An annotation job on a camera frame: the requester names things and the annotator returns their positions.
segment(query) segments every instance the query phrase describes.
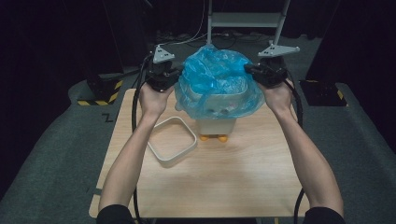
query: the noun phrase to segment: hand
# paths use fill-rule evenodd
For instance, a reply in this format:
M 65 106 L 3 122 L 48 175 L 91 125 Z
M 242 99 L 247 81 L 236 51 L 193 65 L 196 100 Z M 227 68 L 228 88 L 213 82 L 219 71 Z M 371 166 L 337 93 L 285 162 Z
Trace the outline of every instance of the hand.
M 174 87 L 166 91 L 158 92 L 153 90 L 149 84 L 145 83 L 140 90 L 139 101 L 142 106 L 143 115 L 159 118 L 165 111 L 167 100 Z
M 291 106 L 291 98 L 292 92 L 291 89 L 282 82 L 279 86 L 274 88 L 265 88 L 262 84 L 257 83 L 262 89 L 262 92 L 265 96 L 265 102 L 267 103 L 268 107 L 276 114 L 282 113 L 291 113 L 290 106 Z

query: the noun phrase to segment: person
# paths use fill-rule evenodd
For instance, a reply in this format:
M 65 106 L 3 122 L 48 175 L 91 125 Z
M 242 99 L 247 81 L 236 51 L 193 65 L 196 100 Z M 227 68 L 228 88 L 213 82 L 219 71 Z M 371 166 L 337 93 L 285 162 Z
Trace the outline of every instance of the person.
M 290 88 L 285 83 L 272 89 L 258 85 L 285 134 L 294 168 L 308 198 L 310 209 L 304 223 L 345 223 L 343 200 L 332 168 L 291 114 Z M 139 179 L 149 136 L 172 91 L 173 88 L 157 92 L 148 84 L 142 87 L 139 97 L 142 117 L 107 174 L 98 224 L 134 223 L 128 204 Z

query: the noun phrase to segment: blue plastic bag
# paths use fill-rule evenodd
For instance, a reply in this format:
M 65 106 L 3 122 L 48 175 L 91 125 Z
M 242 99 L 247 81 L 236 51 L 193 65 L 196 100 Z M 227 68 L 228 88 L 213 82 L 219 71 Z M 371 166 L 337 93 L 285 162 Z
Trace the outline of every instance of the blue plastic bag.
M 235 119 L 253 114 L 264 103 L 262 91 L 244 64 L 243 54 L 212 45 L 201 47 L 184 62 L 175 85 L 177 110 L 192 119 Z

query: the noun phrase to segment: yellow black warning tape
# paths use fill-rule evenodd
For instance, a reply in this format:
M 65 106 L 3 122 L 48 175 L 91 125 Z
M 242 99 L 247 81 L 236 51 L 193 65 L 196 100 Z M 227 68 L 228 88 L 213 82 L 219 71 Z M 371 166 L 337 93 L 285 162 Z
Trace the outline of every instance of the yellow black warning tape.
M 116 86 L 114 87 L 114 91 L 110 92 L 110 97 L 107 101 L 99 101 L 99 100 L 78 100 L 79 105 L 112 105 L 117 99 L 117 96 L 120 92 L 120 87 L 122 85 L 122 80 L 117 82 Z

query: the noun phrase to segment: wooden table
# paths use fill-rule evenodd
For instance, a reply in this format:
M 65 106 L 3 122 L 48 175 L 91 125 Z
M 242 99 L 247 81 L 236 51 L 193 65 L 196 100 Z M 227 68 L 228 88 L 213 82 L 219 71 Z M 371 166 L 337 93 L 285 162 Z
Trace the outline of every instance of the wooden table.
M 97 188 L 132 131 L 134 90 L 125 92 Z M 158 122 L 181 117 L 197 134 L 195 120 L 175 110 L 172 93 Z M 140 118 L 140 106 L 137 109 Z M 150 143 L 162 153 L 185 148 L 191 137 L 172 125 L 154 133 Z M 149 148 L 137 185 L 141 217 L 292 217 L 301 185 L 285 137 L 270 109 L 237 119 L 226 143 L 198 139 L 195 150 L 170 167 L 163 167 Z M 93 195 L 90 215 L 98 214 L 99 195 Z M 304 197 L 299 216 L 308 210 Z M 134 216 L 131 201 L 129 208 Z

